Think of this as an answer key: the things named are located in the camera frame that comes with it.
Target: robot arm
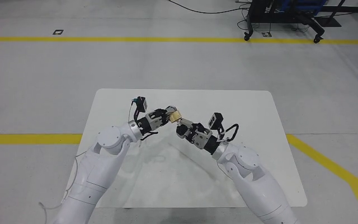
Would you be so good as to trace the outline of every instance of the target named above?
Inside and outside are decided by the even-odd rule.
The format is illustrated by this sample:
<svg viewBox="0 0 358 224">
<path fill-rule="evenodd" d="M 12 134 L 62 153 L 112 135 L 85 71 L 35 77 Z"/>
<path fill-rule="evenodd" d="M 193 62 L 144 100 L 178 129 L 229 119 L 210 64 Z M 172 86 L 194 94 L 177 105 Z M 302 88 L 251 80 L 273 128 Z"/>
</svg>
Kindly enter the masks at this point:
<svg viewBox="0 0 358 224">
<path fill-rule="evenodd" d="M 186 119 L 178 122 L 176 132 L 180 138 L 208 151 L 218 163 L 224 165 L 247 207 L 264 224 L 300 224 L 279 183 L 262 166 L 258 154 L 246 146 L 230 143 L 237 133 L 238 125 L 224 131 L 222 120 L 221 114 L 214 113 L 209 121 L 210 129 L 219 132 L 218 137 L 213 136 L 212 131 L 202 124 Z M 225 133 L 233 127 L 236 129 L 232 138 L 223 139 Z M 247 177 L 249 174 L 252 174 L 252 179 Z"/>
<path fill-rule="evenodd" d="M 87 224 L 97 202 L 115 180 L 131 142 L 144 140 L 169 121 L 173 123 L 181 118 L 177 109 L 169 106 L 138 119 L 139 113 L 146 111 L 147 103 L 144 97 L 132 100 L 132 104 L 134 102 L 134 120 L 98 133 L 96 143 L 81 159 L 71 191 L 52 224 Z M 112 156 L 100 153 L 103 148 Z"/>
</svg>

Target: white table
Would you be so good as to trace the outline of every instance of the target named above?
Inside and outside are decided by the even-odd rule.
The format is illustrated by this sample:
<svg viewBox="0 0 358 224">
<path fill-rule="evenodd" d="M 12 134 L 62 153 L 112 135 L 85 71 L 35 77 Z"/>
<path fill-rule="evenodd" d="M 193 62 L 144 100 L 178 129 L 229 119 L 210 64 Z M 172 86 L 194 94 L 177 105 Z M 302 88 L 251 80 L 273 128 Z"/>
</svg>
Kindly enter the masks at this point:
<svg viewBox="0 0 358 224">
<path fill-rule="evenodd" d="M 93 101 L 77 154 L 93 144 L 101 129 L 127 122 L 131 99 L 137 96 L 147 98 L 147 112 L 173 105 L 195 123 L 207 125 L 213 112 L 222 113 L 224 128 L 238 123 L 240 129 L 233 143 L 243 142 L 258 152 L 291 206 L 307 204 L 275 103 L 267 91 L 101 89 Z M 97 207 L 245 207 L 233 182 L 218 169 L 211 155 L 179 139 L 175 130 L 176 125 L 168 123 L 140 147 L 139 142 L 133 143 L 115 182 Z"/>
</svg>

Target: floor marking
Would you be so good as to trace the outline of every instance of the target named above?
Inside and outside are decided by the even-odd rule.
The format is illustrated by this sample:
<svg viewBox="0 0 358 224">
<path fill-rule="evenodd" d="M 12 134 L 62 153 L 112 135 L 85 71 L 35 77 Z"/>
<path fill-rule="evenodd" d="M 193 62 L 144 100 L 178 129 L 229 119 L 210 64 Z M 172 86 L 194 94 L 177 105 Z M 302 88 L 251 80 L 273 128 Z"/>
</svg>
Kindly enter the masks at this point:
<svg viewBox="0 0 358 224">
<path fill-rule="evenodd" d="M 0 134 L 0 144 L 79 144 L 82 134 Z"/>
<path fill-rule="evenodd" d="M 358 200 L 358 178 L 355 175 L 345 170 L 342 166 L 336 164 L 335 162 L 333 162 L 328 157 L 321 154 L 311 146 L 302 142 L 294 135 L 286 134 L 286 137 L 290 145 L 294 146 L 295 148 L 297 148 L 298 150 L 300 150 L 301 152 L 312 158 L 314 161 L 324 166 L 327 170 L 336 174 L 338 177 L 340 177 L 345 182 L 347 182 L 352 188 L 352 191 L 356 199 Z"/>
<path fill-rule="evenodd" d="M 358 178 L 292 134 L 286 134 L 290 145 L 346 181 L 358 200 Z M 0 134 L 0 144 L 79 144 L 82 134 Z"/>
<path fill-rule="evenodd" d="M 165 38 L 165 37 L 60 37 L 60 36 L 2 36 L 0 42 L 189 42 L 189 43 L 259 43 L 259 44 L 314 44 L 311 39 L 251 38 Z M 321 40 L 319 44 L 358 45 L 358 40 Z"/>
</svg>

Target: gray floor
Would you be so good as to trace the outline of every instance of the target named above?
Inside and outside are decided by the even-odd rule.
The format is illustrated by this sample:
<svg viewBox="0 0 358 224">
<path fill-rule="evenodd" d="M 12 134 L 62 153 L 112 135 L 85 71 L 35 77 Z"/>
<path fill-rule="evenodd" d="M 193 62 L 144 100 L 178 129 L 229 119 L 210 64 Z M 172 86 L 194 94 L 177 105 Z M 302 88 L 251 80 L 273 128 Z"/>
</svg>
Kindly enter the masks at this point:
<svg viewBox="0 0 358 224">
<path fill-rule="evenodd" d="M 179 1 L 197 10 L 233 0 Z M 0 36 L 242 37 L 241 13 L 199 15 L 159 0 L 4 1 Z M 358 17 L 327 39 L 354 39 Z M 261 25 L 254 37 L 268 25 Z M 273 25 L 274 38 L 312 38 Z M 0 133 L 81 133 L 99 88 L 267 90 L 286 133 L 358 175 L 358 45 L 0 42 Z M 302 223 L 356 223 L 346 182 L 291 148 L 308 205 Z M 0 223 L 43 223 L 60 202 L 77 146 L 0 146 Z M 247 208 L 96 209 L 90 223 L 259 223 Z"/>
</svg>

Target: white cable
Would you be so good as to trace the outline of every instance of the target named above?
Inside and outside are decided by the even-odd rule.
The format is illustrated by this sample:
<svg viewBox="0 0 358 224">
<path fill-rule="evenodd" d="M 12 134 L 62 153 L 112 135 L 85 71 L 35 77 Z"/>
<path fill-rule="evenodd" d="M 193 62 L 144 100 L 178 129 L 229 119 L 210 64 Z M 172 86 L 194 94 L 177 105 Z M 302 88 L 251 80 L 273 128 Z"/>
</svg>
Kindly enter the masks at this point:
<svg viewBox="0 0 358 224">
<path fill-rule="evenodd" d="M 216 162 L 216 164 L 217 164 L 218 168 L 219 168 L 230 180 L 232 180 L 232 179 L 230 178 L 230 176 L 229 176 L 226 172 L 224 172 L 224 170 L 222 170 L 222 169 L 220 168 L 218 162 Z"/>
<path fill-rule="evenodd" d="M 224 138 L 224 139 L 221 139 L 221 140 L 216 140 L 217 142 L 225 142 L 225 141 L 227 141 L 229 138 L 228 137 L 226 137 L 226 138 Z"/>
<path fill-rule="evenodd" d="M 72 186 L 73 186 L 73 184 L 74 184 L 74 181 L 75 181 L 75 179 L 76 179 L 76 177 L 77 177 L 77 171 L 78 171 L 78 161 L 77 161 L 77 157 L 78 157 L 78 156 L 81 156 L 81 155 L 83 155 L 83 154 L 85 154 L 86 152 L 87 152 L 87 151 L 82 152 L 81 154 L 76 155 L 76 156 L 74 157 L 74 160 L 75 160 L 75 162 L 76 162 L 76 172 L 75 172 L 75 174 L 74 174 L 74 178 L 73 178 L 73 181 L 72 181 L 71 185 L 69 186 L 68 189 L 65 190 L 66 195 L 63 197 L 61 203 L 60 203 L 58 206 L 55 206 L 55 207 L 46 207 L 46 206 L 44 206 L 44 204 L 42 204 L 41 202 L 39 202 L 39 206 L 41 206 L 41 208 L 42 208 L 42 209 L 44 210 L 44 212 L 45 212 L 45 224 L 47 224 L 47 210 L 52 210 L 52 209 L 56 209 L 56 208 L 61 207 L 61 205 L 62 205 L 62 204 L 64 203 L 64 201 L 66 200 L 67 195 L 68 195 L 68 192 L 69 192 L 69 190 L 72 188 Z"/>
</svg>

